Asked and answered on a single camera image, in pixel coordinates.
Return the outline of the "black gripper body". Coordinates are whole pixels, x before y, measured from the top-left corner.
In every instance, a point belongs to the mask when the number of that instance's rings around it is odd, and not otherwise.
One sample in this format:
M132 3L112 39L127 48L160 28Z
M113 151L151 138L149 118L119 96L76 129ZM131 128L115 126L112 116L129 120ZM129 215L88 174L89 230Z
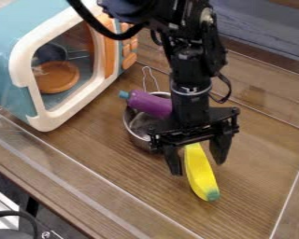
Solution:
M211 141L223 128L228 128L232 135L239 132L239 109L211 106L210 89L171 86L172 113L147 128L152 150L163 152L164 145L181 147Z

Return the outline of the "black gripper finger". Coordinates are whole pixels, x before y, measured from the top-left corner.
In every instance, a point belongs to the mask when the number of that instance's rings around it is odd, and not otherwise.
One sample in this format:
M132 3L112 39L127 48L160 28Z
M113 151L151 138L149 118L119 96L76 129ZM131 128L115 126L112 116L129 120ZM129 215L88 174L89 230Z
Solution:
M227 160L232 144L232 136L232 131L228 128L223 128L220 133L216 134L210 141L210 151L218 165L223 164Z
M181 175L181 162L177 155L177 148L172 145L163 146L164 159L173 176Z

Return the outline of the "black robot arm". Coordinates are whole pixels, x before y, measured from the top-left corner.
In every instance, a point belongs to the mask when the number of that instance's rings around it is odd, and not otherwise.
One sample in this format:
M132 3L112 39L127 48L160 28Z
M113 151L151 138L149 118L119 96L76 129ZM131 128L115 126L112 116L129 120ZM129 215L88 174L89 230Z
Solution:
M212 107L212 78L223 77L227 50L210 0L97 0L113 18L159 33L169 64L172 113L145 127L151 148L164 154L171 174L181 174L177 149L207 140L215 162L227 160L239 132L235 107Z

